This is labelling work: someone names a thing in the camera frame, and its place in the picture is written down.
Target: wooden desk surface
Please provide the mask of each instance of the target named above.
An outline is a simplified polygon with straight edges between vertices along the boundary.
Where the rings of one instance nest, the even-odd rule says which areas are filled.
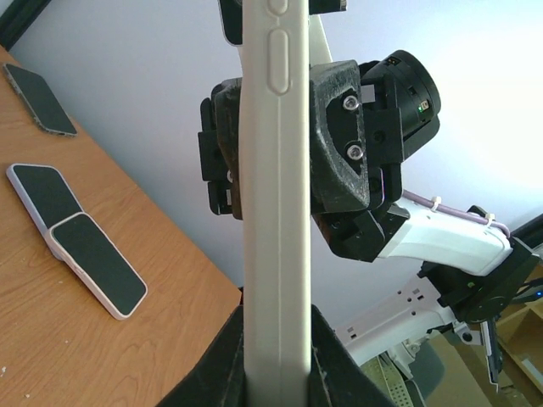
[[[76,127],[74,139],[38,130],[0,74],[0,406],[156,405],[240,294]],[[58,168],[147,282],[133,316],[115,320],[50,254],[4,175],[14,162]]]

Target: smartphone screen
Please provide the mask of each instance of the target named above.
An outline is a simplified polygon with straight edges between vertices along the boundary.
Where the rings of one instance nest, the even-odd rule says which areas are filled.
[[[43,129],[58,134],[77,133],[53,91],[41,76],[12,64],[5,64],[4,69],[12,86],[21,94]]]
[[[129,315],[145,296],[143,280],[90,216],[76,215],[52,235],[121,314]]]
[[[20,184],[11,180],[15,189],[24,189],[45,229],[83,211],[57,169],[46,165],[15,164],[12,170]]]

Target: volume button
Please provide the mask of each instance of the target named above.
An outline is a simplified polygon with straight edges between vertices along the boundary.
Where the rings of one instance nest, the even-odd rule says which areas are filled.
[[[277,95],[290,86],[288,63],[288,33],[277,28],[268,35],[268,86]]]
[[[83,270],[78,266],[76,265],[74,262],[70,261],[68,263],[68,266],[76,272],[76,274],[78,274],[79,276],[83,276],[85,273],[83,272]]]
[[[288,0],[268,0],[268,8],[276,16],[283,15],[288,9]]]

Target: white plastic component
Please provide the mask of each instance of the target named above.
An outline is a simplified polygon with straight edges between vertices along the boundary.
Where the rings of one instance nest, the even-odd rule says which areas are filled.
[[[308,0],[243,1],[239,165],[249,406],[307,406],[311,371]]]
[[[408,348],[408,346],[417,346],[417,351],[415,351],[415,349],[413,348]],[[387,355],[394,362],[398,370],[401,371],[407,379],[412,379],[413,374],[411,373],[409,365],[415,361],[415,354],[417,354],[419,349],[420,345],[407,345],[406,341],[404,341],[389,349],[387,351]]]
[[[309,18],[309,60],[311,65],[333,62],[321,16],[318,14],[311,15]]]
[[[405,198],[397,204],[411,217],[384,247],[380,258],[422,259],[487,276],[512,252],[499,229],[432,212]]]
[[[360,366],[408,338],[423,337],[428,329],[455,321],[451,308],[439,305],[440,297],[428,278],[414,276],[399,292],[335,333]]]
[[[454,323],[452,330],[466,345],[481,346],[483,344],[483,337],[481,332],[472,331],[472,329],[466,322]]]

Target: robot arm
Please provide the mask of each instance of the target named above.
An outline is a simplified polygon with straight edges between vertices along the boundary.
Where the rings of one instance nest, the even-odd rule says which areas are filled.
[[[240,45],[241,8],[228,8],[235,2],[220,1],[227,39]],[[321,12],[344,6],[313,3],[330,6]],[[339,257],[424,261],[401,291],[337,328],[337,336],[359,364],[433,329],[452,329],[465,340],[473,323],[486,333],[467,342],[492,348],[496,316],[539,258],[477,207],[459,213],[404,191],[401,164],[437,134],[441,108],[437,86],[415,57],[396,51],[383,61],[334,63],[318,15],[309,30],[311,215]],[[237,78],[213,89],[201,105],[199,133],[210,208],[237,219],[241,87]]]

